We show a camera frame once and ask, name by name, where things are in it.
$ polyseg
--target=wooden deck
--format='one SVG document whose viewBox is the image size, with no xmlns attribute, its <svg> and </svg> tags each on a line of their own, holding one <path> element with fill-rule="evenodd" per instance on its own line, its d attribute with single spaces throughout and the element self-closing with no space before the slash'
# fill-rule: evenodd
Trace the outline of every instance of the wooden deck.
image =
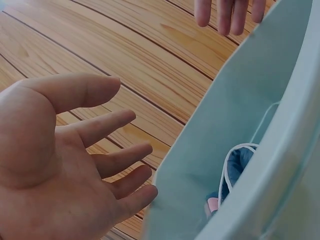
<svg viewBox="0 0 320 240">
<path fill-rule="evenodd" d="M 132 124 L 89 151 L 105 154 L 149 141 L 153 154 L 133 168 L 147 164 L 154 171 L 219 69 L 255 26 L 249 8 L 243 35 L 220 36 L 215 0 L 206 28 L 195 24 L 193 0 L 7 2 L 0 13 L 1 89 L 23 78 L 70 72 L 120 77 L 120 92 L 111 102 L 60 114 L 57 124 L 132 109 L 137 115 Z M 273 3 L 267 0 L 267 8 Z M 104 239 L 139 239 L 143 215 L 118 224 Z"/>
</svg>

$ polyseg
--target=hand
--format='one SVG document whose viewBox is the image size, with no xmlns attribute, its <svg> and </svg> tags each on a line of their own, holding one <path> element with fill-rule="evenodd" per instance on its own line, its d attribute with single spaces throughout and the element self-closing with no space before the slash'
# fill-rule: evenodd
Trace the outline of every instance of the hand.
<svg viewBox="0 0 320 240">
<path fill-rule="evenodd" d="M 122 110 L 56 127 L 56 114 L 109 101 L 120 80 L 88 74 L 15 83 L 0 94 L 0 235 L 4 240 L 98 240 L 157 195 L 139 188 L 147 166 L 102 181 L 152 152 L 148 144 L 107 155 L 86 148 L 135 118 Z"/>
<path fill-rule="evenodd" d="M 199 26 L 208 25 L 212 0 L 194 0 L 194 16 Z M 228 35 L 230 30 L 241 35 L 245 28 L 249 0 L 216 0 L 218 32 Z M 260 23 L 264 17 L 266 0 L 253 0 L 252 20 Z"/>
</svg>

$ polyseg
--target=light blue bag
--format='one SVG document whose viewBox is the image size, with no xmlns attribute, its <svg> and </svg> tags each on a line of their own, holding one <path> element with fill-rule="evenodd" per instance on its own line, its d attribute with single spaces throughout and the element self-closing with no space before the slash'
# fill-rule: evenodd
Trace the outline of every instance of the light blue bag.
<svg viewBox="0 0 320 240">
<path fill-rule="evenodd" d="M 320 0 L 277 1 L 227 61 L 156 173 L 142 239 L 319 239 L 319 13 Z M 226 154 L 248 142 L 259 148 L 207 222 Z"/>
</svg>

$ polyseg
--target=finger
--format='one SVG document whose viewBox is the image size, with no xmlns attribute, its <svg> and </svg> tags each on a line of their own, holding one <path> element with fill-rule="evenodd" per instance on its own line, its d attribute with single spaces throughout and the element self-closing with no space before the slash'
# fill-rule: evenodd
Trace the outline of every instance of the finger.
<svg viewBox="0 0 320 240">
<path fill-rule="evenodd" d="M 91 156 L 101 178 L 105 179 L 122 172 L 132 164 L 151 154 L 152 151 L 153 149 L 150 144 L 141 144 L 108 155 L 94 154 Z"/>
<path fill-rule="evenodd" d="M 84 147 L 88 148 L 115 130 L 129 124 L 135 118 L 136 114 L 133 111 L 120 110 L 73 123 L 63 128 L 66 131 L 75 130 L 79 134 Z"/>
<path fill-rule="evenodd" d="M 217 0 L 218 32 L 225 36 L 230 33 L 233 5 L 234 0 Z"/>
<path fill-rule="evenodd" d="M 252 20 L 255 23 L 261 23 L 266 9 L 266 0 L 254 0 L 252 4 Z"/>
<path fill-rule="evenodd" d="M 123 199 L 141 187 L 151 175 L 152 170 L 150 167 L 146 165 L 139 166 L 127 176 L 111 183 L 111 191 L 116 199 Z"/>
<path fill-rule="evenodd" d="M 235 0 L 231 24 L 231 32 L 241 35 L 244 32 L 249 0 Z"/>
<path fill-rule="evenodd" d="M 211 0 L 194 0 L 194 17 L 200 27 L 209 24 L 211 15 Z"/>
<path fill-rule="evenodd" d="M 132 217 L 147 207 L 158 195 L 158 190 L 153 185 L 146 185 L 125 198 L 118 201 L 119 218 L 118 223 Z"/>
<path fill-rule="evenodd" d="M 120 88 L 120 80 L 93 74 L 63 74 L 27 79 L 22 87 L 45 96 L 56 114 L 78 107 L 94 107 L 113 98 Z"/>
</svg>

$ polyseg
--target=clothing inside bag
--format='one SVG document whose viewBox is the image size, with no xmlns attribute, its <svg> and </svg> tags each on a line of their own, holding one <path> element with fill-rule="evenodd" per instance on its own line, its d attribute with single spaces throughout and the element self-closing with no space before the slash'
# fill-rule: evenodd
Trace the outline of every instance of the clothing inside bag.
<svg viewBox="0 0 320 240">
<path fill-rule="evenodd" d="M 226 199 L 257 150 L 254 143 L 243 143 L 233 147 L 224 159 L 220 185 L 217 191 L 206 196 L 205 214 L 212 217 Z"/>
</svg>

